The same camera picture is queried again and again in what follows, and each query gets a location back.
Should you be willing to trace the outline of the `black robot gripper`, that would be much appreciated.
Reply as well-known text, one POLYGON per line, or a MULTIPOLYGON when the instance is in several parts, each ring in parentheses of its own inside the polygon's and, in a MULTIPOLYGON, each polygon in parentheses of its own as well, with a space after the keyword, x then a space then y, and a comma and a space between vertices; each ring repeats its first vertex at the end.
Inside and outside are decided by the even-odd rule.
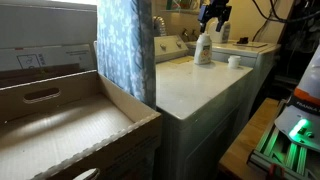
POLYGON ((218 18, 216 32, 220 32, 225 21, 230 17, 232 7, 229 5, 229 0, 204 0, 201 5, 201 15, 198 20, 200 22, 200 32, 204 33, 207 20, 213 17, 218 18))

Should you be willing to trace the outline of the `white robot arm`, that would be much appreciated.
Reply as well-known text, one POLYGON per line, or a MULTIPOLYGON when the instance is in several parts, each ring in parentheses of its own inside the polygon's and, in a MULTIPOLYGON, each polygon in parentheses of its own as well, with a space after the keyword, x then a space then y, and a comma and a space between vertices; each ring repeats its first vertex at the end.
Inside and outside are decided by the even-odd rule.
MULTIPOLYGON (((218 19, 216 31, 220 31, 230 17, 232 7, 228 2, 209 0, 200 6, 198 21, 201 33, 211 18, 218 19)), ((274 124, 291 142, 320 151, 320 45, 274 124)))

